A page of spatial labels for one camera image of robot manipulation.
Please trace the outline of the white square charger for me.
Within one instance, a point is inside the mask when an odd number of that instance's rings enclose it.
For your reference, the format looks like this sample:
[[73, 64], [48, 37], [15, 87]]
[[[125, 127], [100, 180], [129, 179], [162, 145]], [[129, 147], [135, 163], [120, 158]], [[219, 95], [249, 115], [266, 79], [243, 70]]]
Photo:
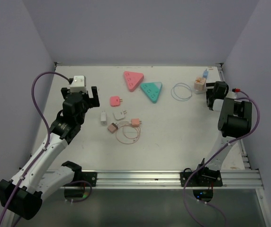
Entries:
[[102, 125], [107, 124], [107, 113], [105, 111], [102, 111], [100, 114], [100, 122]]

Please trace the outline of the white plug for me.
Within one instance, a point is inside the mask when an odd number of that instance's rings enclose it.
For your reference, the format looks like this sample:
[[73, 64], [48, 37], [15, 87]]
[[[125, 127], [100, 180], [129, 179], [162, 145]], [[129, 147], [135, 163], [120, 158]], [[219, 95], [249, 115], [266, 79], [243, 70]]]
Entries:
[[113, 115], [114, 115], [115, 120], [121, 121], [121, 120], [125, 119], [126, 113], [127, 113], [127, 111], [114, 111]]

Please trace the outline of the beige pink charger plug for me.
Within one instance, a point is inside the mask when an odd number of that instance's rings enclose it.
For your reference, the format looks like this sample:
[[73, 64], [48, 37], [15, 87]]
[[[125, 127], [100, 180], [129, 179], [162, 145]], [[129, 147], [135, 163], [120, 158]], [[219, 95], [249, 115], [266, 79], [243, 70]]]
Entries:
[[118, 124], [117, 123], [111, 123], [109, 126], [108, 126], [108, 131], [110, 133], [115, 133], [116, 131], [118, 130]]

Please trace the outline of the pink triangular socket adapter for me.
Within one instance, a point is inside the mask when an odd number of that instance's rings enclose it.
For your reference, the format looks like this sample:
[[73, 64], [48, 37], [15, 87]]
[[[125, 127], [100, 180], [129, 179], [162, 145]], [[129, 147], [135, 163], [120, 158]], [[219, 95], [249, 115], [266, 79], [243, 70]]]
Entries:
[[130, 92], [133, 92], [144, 80], [144, 74], [139, 72], [124, 71], [123, 77]]

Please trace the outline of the orange plug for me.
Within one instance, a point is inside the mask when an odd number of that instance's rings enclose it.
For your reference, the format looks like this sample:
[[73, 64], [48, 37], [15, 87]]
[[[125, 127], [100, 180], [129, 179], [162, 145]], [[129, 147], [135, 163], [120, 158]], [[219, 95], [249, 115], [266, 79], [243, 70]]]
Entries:
[[141, 120], [139, 118], [133, 118], [131, 119], [131, 126], [132, 127], [140, 127], [141, 125]]

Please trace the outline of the teal triangular socket adapter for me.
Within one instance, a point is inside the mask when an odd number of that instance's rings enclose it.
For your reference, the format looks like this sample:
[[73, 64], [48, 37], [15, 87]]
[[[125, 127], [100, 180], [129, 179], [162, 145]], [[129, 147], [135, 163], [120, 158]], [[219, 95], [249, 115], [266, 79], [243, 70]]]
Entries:
[[163, 84], [162, 82], [149, 82], [149, 83], [141, 83], [140, 88], [145, 93], [145, 95], [149, 98], [149, 100], [156, 104], [161, 93]]

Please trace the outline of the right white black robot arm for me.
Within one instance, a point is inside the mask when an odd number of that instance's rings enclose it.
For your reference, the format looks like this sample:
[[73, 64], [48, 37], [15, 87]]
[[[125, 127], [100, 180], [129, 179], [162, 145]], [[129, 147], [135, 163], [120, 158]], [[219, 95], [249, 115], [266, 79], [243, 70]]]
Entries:
[[207, 185], [220, 180], [220, 170], [231, 147], [237, 139], [251, 131], [252, 103], [228, 97], [229, 86], [223, 81], [207, 83], [206, 99], [210, 110], [215, 110], [221, 101], [218, 120], [219, 135], [207, 158], [198, 165], [195, 181], [199, 185]]

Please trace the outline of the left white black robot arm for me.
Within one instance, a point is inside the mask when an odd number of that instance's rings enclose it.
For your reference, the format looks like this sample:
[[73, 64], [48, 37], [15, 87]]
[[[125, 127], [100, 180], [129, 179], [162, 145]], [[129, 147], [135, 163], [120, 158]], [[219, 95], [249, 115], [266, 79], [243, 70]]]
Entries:
[[50, 178], [44, 174], [55, 158], [67, 148], [80, 132], [86, 112], [99, 107], [97, 87], [91, 87], [89, 97], [84, 87], [61, 89], [63, 107], [47, 130], [45, 140], [29, 161], [9, 180], [0, 181], [0, 203], [7, 210], [24, 218], [32, 219], [40, 210], [44, 199], [60, 187], [82, 183], [81, 166], [66, 161]]

